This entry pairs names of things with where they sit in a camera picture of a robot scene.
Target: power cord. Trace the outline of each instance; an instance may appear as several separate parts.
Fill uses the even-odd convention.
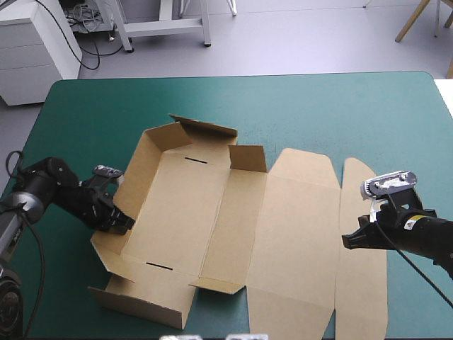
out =
[[[35,321],[36,313],[38,312],[38,308],[40,306],[42,292],[44,291],[44,282],[45,282],[45,257],[44,257],[44,246],[42,245],[41,236],[36,232],[35,227],[28,221],[25,212],[21,210],[20,212],[22,221],[27,225],[30,229],[31,233],[33,234],[36,243],[38,244],[38,249],[40,252],[40,263],[41,263],[41,275],[40,275],[40,286],[38,288],[38,293],[36,295],[35,305],[33,306],[33,310],[31,312],[30,319],[28,319],[27,328],[25,329],[25,333],[23,335],[24,339],[28,338],[30,333],[31,327],[33,325],[33,321]]]
[[[77,19],[72,18],[72,17],[70,17],[70,16],[67,16],[66,19],[73,20],[74,22],[71,23],[71,24],[73,24],[73,25],[80,25],[80,26],[83,25],[83,23],[82,23],[80,20],[77,20]],[[81,49],[82,51],[88,53],[89,55],[95,55],[95,56],[99,56],[99,57],[107,57],[107,56],[109,56],[109,55],[115,55],[115,54],[117,54],[119,51],[121,51],[122,45],[119,46],[119,48],[118,48],[117,50],[115,50],[115,51],[113,51],[113,52],[110,52],[110,53],[93,53],[93,52],[90,52],[90,51],[88,51],[88,50],[85,50],[82,46],[80,46],[80,49]]]
[[[72,55],[74,56],[74,58],[76,58],[77,62],[79,62],[79,64],[80,64],[81,66],[85,67],[86,69],[95,70],[95,69],[99,68],[99,66],[101,65],[101,57],[105,57],[105,56],[109,56],[109,55],[114,55],[114,54],[118,53],[119,51],[121,51],[122,46],[120,46],[120,48],[118,48],[118,49],[117,49],[116,51],[114,51],[114,52],[101,54],[101,53],[99,53],[99,49],[98,49],[98,45],[96,44],[96,41],[95,41],[92,37],[90,37],[91,41],[93,42],[93,45],[94,45],[94,48],[95,48],[96,52],[94,52],[94,53],[93,53],[93,52],[89,52],[89,51],[83,49],[82,47],[81,47],[81,50],[83,50],[84,52],[88,53],[89,55],[95,55],[95,56],[97,57],[98,61],[97,61],[95,67],[90,67],[90,66],[85,65],[85,64],[77,57],[76,53],[75,53],[74,50],[72,49],[71,44],[69,43],[69,41],[68,41],[66,35],[64,34],[64,31],[63,31],[61,25],[59,24],[58,20],[55,18],[54,14],[53,14],[53,13],[48,9],[48,7],[46,7],[46,5],[44,5],[40,0],[35,0],[35,1],[36,1],[39,5],[41,5],[41,6],[42,6],[42,7],[50,14],[50,16],[52,17],[52,19],[53,19],[53,20],[55,21],[55,23],[57,24],[59,30],[61,31],[61,33],[62,33],[62,35],[63,35],[63,38],[66,40],[66,44],[68,45],[69,49],[71,50]],[[77,20],[77,19],[75,19],[75,18],[69,18],[69,19],[71,19],[71,20],[74,21],[73,24],[82,24],[82,25],[84,24],[84,23],[82,23],[81,21],[79,21],[79,20]]]
[[[76,60],[79,62],[79,64],[83,67],[85,67],[86,69],[91,69],[91,70],[94,70],[94,69],[97,69],[99,68],[99,65],[101,65],[101,58],[98,56],[98,63],[96,64],[95,67],[90,67],[90,66],[86,66],[80,59],[79,57],[77,57],[76,53],[74,52],[74,50],[72,49],[72,46],[71,44],[69,43],[68,41],[68,38],[66,38],[66,35],[64,34],[64,31],[63,31],[63,28],[61,27],[61,25],[59,24],[57,18],[55,18],[54,14],[46,7],[46,5],[44,5],[40,0],[35,0],[36,2],[39,3],[39,5],[41,5],[49,14],[50,16],[52,17],[52,19],[54,19],[55,23],[57,24],[59,30],[62,32],[62,35],[63,35],[63,38],[66,40],[66,44],[68,45],[69,49],[71,50],[72,52],[72,55],[74,56],[74,58],[76,58]],[[98,46],[96,44],[96,42],[93,40],[94,42],[94,48],[96,49],[96,53],[99,54],[99,51],[98,51]]]
[[[12,151],[12,152],[10,152],[8,154],[7,158],[6,158],[6,164],[5,165],[6,165],[6,172],[8,173],[8,175],[11,178],[16,179],[16,178],[19,178],[19,177],[18,176],[14,176],[13,173],[9,170],[9,166],[10,166],[9,163],[10,163],[11,157],[14,154],[18,154],[19,155],[19,160],[18,160],[18,163],[16,165],[16,168],[18,169],[18,171],[20,171],[21,165],[22,165],[22,160],[23,160],[23,153],[21,151]],[[27,328],[25,329],[25,333],[24,333],[24,336],[23,336],[24,339],[27,339],[28,335],[30,333],[31,327],[33,325],[33,321],[36,318],[36,313],[38,312],[38,308],[40,306],[40,302],[41,302],[41,298],[42,298],[42,292],[44,291],[44,282],[45,282],[44,246],[42,245],[41,237],[37,233],[35,227],[30,223],[30,221],[28,221],[28,218],[27,218],[27,215],[26,215],[26,211],[23,209],[23,204],[22,205],[19,204],[16,207],[9,207],[9,206],[5,205],[4,203],[0,203],[0,204],[5,206],[9,210],[17,210],[18,211],[18,214],[21,216],[21,219],[22,219],[23,223],[25,223],[25,225],[30,229],[33,237],[35,238],[36,243],[38,244],[39,252],[40,252],[40,263],[41,263],[40,285],[39,285],[39,288],[38,288],[38,293],[36,295],[35,304],[33,306],[33,310],[31,312],[30,319],[28,320]]]
[[[442,299],[451,307],[453,308],[453,302],[440,290],[439,287],[436,286],[434,282],[430,280],[394,243],[393,241],[387,236],[387,234],[382,230],[381,226],[377,221],[374,222],[379,232],[382,234],[383,238],[400,254],[400,256],[422,277],[425,279],[426,282],[430,284],[430,286],[440,295]]]

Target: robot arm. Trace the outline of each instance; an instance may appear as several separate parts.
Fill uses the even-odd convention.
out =
[[[364,199],[372,200],[370,215],[359,217],[359,230],[343,235],[343,244],[348,249],[394,249],[383,231],[399,250],[432,259],[453,278],[453,222],[423,208],[416,184],[410,171],[365,181],[361,191]]]
[[[51,203],[104,232],[125,234],[135,222],[107,192],[109,184],[120,184],[122,171],[99,165],[79,182],[62,159],[49,157],[21,169],[19,155],[16,183],[0,202],[0,337],[10,339],[22,337],[22,297],[21,281],[8,262],[27,225],[38,222]]]

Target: drawer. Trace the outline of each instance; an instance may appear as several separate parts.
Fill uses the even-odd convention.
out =
[[[0,48],[42,44],[32,23],[0,25]]]
[[[0,70],[0,96],[8,105],[42,103],[61,76],[55,65]]]
[[[53,63],[44,45],[0,48],[0,69],[18,69]]]

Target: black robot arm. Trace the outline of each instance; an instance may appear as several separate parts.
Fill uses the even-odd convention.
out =
[[[8,262],[23,230],[29,226],[35,235],[33,224],[40,220],[51,203],[65,209],[89,227],[103,232],[125,234],[134,224],[131,217],[115,206],[113,195],[107,192],[109,184],[120,184],[122,171],[98,165],[90,179],[79,182],[77,175],[62,159],[48,157],[22,169],[23,155],[21,152],[16,153],[19,154],[17,173],[10,174],[16,183],[11,193],[0,201],[0,337],[7,339],[22,337],[21,281],[8,267]]]

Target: cardboard panel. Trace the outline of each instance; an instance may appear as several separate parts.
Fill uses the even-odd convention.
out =
[[[230,137],[237,137],[238,132],[235,129],[232,129],[230,127],[224,127],[221,125],[215,125],[212,123],[206,123],[206,122],[200,122],[199,120],[194,120],[194,119],[189,119],[189,118],[184,118],[179,115],[170,115],[176,122],[180,122],[183,125],[186,126],[193,126],[197,128],[198,130],[209,130],[209,131],[215,131],[218,134],[221,135],[226,135]]]
[[[286,179],[340,188],[332,162],[324,154],[283,149],[270,173]]]
[[[319,340],[331,308],[247,287],[250,332],[275,340]]]
[[[195,294],[195,288],[189,284],[196,276],[150,265],[140,266],[134,274],[136,282],[112,276],[105,290],[179,311],[184,326]]]
[[[192,140],[191,145],[168,150],[166,153],[181,154],[211,165],[229,167],[229,145],[236,144],[236,137],[204,130],[192,125],[183,126]]]
[[[339,204],[338,189],[268,176],[247,286],[333,310]]]
[[[192,282],[190,285],[225,294],[235,294],[243,288],[243,285],[215,280],[212,278],[199,278]]]
[[[198,277],[229,172],[163,154],[123,253]]]
[[[231,170],[201,271],[203,278],[245,285],[266,176]]]
[[[154,127],[145,133],[162,152],[192,144],[180,123]]]
[[[124,235],[96,231],[93,233],[93,236],[91,237],[91,243],[95,248],[97,244],[98,246],[102,246],[103,248],[117,255],[121,255],[122,248],[126,244],[131,233],[132,230],[127,230],[126,234]]]
[[[268,172],[261,145],[230,145],[229,157],[232,169]]]
[[[91,294],[93,294],[98,304],[105,308],[132,315],[133,317],[141,317],[143,319],[168,324],[179,329],[184,327],[181,313],[178,311],[170,310],[155,305],[154,303],[126,295],[113,294],[92,287],[88,287],[88,289]]]
[[[144,132],[127,166],[125,180],[113,198],[116,206],[135,220],[154,179],[161,154],[161,150]]]
[[[357,218],[369,214],[370,201],[363,201],[360,184],[375,176],[358,159],[345,161],[340,204],[340,233],[358,228]],[[336,339],[382,340],[387,329],[386,252],[343,247],[336,283]]]
[[[247,277],[251,332],[322,337],[335,300],[339,205],[327,157],[291,149],[280,155],[268,175]]]
[[[95,243],[93,240],[91,240],[91,244],[101,259],[106,271],[126,278],[127,280],[135,280],[133,263],[125,261],[120,255]]]

